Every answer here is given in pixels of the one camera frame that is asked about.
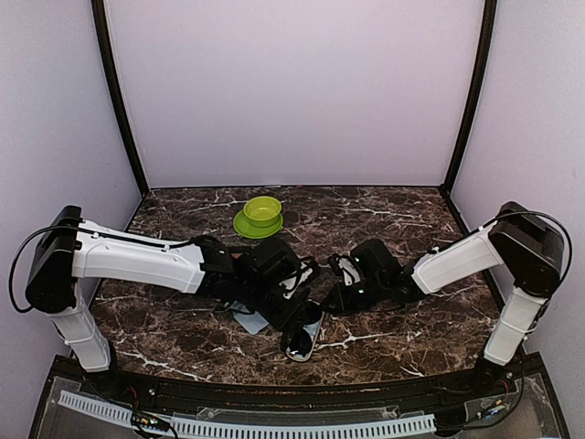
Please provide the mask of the black sunglasses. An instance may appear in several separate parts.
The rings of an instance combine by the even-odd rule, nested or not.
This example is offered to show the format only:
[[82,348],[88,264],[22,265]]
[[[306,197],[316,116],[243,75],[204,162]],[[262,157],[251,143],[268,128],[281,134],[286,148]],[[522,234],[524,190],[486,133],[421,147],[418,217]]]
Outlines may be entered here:
[[313,326],[302,325],[285,330],[281,336],[280,350],[291,359],[307,359],[314,347]]

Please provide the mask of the black checkered glasses case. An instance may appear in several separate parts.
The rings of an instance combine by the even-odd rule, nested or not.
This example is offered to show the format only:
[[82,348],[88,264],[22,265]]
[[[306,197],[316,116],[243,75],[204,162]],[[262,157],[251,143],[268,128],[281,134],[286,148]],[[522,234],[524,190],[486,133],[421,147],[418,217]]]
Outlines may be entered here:
[[314,300],[306,303],[301,323],[289,331],[282,333],[280,349],[285,356],[295,362],[306,362],[312,356],[324,312]]

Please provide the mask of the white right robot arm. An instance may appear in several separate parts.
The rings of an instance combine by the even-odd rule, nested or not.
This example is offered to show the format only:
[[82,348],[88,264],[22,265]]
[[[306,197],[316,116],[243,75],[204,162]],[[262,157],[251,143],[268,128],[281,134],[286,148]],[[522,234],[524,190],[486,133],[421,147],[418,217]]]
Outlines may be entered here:
[[494,329],[485,342],[482,364],[466,378],[476,397],[488,395],[506,366],[564,283],[573,243],[556,218],[509,201],[486,223],[460,239],[435,247],[406,264],[380,239],[369,239],[329,264],[340,281],[322,302],[331,315],[366,311],[391,301],[411,304],[477,274],[505,268],[513,280]]

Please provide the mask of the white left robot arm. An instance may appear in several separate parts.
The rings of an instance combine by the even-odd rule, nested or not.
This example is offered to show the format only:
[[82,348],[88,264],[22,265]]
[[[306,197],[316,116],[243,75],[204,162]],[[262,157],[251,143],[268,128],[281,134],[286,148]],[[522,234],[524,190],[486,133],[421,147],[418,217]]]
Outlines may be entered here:
[[83,278],[152,284],[239,303],[281,332],[283,352],[307,359],[314,348],[321,314],[304,287],[316,270],[277,237],[249,247],[229,247],[209,235],[157,240],[104,228],[83,219],[79,207],[67,206],[28,239],[37,242],[25,289],[28,305],[15,310],[48,316],[110,399],[122,398],[129,380],[115,368],[114,348],[77,286]]

